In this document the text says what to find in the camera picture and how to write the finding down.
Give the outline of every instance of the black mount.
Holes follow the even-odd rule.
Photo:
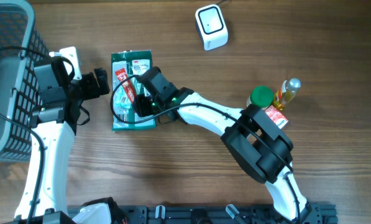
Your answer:
[[[149,98],[137,95],[133,102],[133,108],[140,117],[157,114],[178,106],[187,96],[194,93],[193,90],[185,87],[179,90],[162,75],[158,67],[152,67],[137,79],[150,93]],[[168,112],[167,116],[172,121],[179,119],[185,123],[177,110]]]
[[[35,76],[39,83],[41,105],[32,110],[29,126],[36,128],[40,123],[66,121],[76,134],[80,108],[84,100],[98,98],[108,94],[108,76],[102,68],[93,73],[82,75],[81,80],[74,80],[74,72],[66,72],[63,57],[46,58],[35,62]]]
[[[260,138],[272,150],[277,152],[285,162],[290,163],[293,143],[286,134],[258,106],[249,105],[240,112],[239,121],[251,131],[261,131]],[[251,144],[247,138],[249,134],[240,124],[235,123],[227,128],[221,140],[231,152],[240,167],[257,182],[264,184],[266,181],[275,183],[284,164],[276,158],[261,142]]]

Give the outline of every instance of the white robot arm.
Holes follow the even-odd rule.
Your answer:
[[[38,72],[45,72],[44,69],[45,67],[41,67],[39,71],[35,67],[36,75]],[[311,211],[307,209],[308,201],[301,194],[291,172],[290,151],[293,145],[262,110],[254,105],[250,105],[246,110],[228,108],[210,102],[187,88],[177,90],[172,83],[167,82],[157,67],[147,71],[138,79],[151,93],[154,102],[158,104],[157,109],[151,110],[155,110],[155,113],[163,111],[172,118],[204,127],[219,135],[240,167],[253,179],[267,186],[273,198],[273,207],[282,220],[288,223],[298,220],[303,223],[300,221],[300,214],[306,217]],[[76,124],[78,116],[77,118],[67,116],[57,119],[59,114],[56,111],[56,104],[53,103],[52,106],[34,109],[35,116],[30,121],[34,127],[33,130],[40,135],[47,147],[39,201],[32,217],[46,216],[48,213],[59,211],[67,214],[66,172],[70,148],[76,134],[74,122]],[[250,144],[247,138],[254,133],[249,131],[256,132],[257,130],[261,130],[262,135],[257,137],[258,141]],[[277,156],[284,158],[283,160],[288,164],[284,164]],[[34,143],[27,183],[20,205],[16,210],[17,220],[30,218],[28,217],[29,202],[32,200],[39,158],[39,145]],[[112,223],[112,207],[115,207],[112,203],[109,206],[108,203],[89,203],[71,221],[84,224]]]

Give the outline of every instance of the black metal bracket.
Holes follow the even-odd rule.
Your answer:
[[[66,71],[63,57],[52,57],[35,63],[35,76],[39,82],[41,105],[32,110],[29,119],[31,128],[40,123],[66,121],[76,134],[80,108],[84,100],[98,98],[108,94],[108,75],[102,68],[94,69],[93,73],[82,75],[81,80],[74,80]]]
[[[89,202],[108,203],[114,208],[113,200],[102,198]],[[304,220],[300,224],[337,224],[335,205],[323,205],[318,203],[309,203],[301,216]],[[46,213],[42,217],[34,217],[31,224],[54,223],[54,224],[74,224],[71,218],[75,217],[80,208],[68,208],[68,216],[63,212]],[[112,223],[124,215],[128,223],[131,224],[239,224],[239,221],[232,219],[226,212],[225,207],[165,207],[162,217],[155,216],[156,207],[146,206],[119,206],[111,209]],[[238,216],[246,224],[289,224],[280,214],[276,212],[273,205],[254,205],[251,207],[237,207]],[[9,224],[24,224],[26,220],[15,220]]]
[[[177,89],[173,83],[163,76],[158,67],[147,70],[142,76],[137,77],[137,80],[150,93],[149,98],[137,95],[132,104],[135,112],[141,117],[157,114],[178,106],[187,96],[194,93],[193,90],[185,87]],[[185,123],[177,110],[169,111],[166,115],[171,121],[180,120]]]
[[[258,106],[249,105],[241,112],[239,122],[246,125],[251,131],[261,130],[260,138],[270,149],[274,150],[285,162],[290,163],[293,143],[286,134]],[[246,174],[257,182],[266,181],[275,183],[284,164],[275,157],[261,142],[251,145],[247,140],[250,133],[240,124],[235,123],[225,130],[221,136],[222,142],[228,148],[236,162]]]

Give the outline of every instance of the table surface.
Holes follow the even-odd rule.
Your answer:
[[[76,46],[83,73],[110,71],[111,53],[152,49],[177,87],[244,108],[253,88],[298,77],[284,110],[295,177],[312,202],[337,205],[341,223],[371,223],[371,1],[231,1],[228,43],[205,52],[194,14],[208,1],[36,4],[50,50]],[[108,95],[85,102],[68,168],[69,205],[112,196],[119,205],[272,203],[220,138],[181,122],[111,131]],[[28,164],[0,163],[0,223],[12,220]]]

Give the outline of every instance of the glass bottle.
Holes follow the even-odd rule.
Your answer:
[[[272,105],[276,109],[282,111],[285,106],[296,96],[297,91],[301,87],[301,82],[298,78],[285,80],[282,87],[274,94]]]

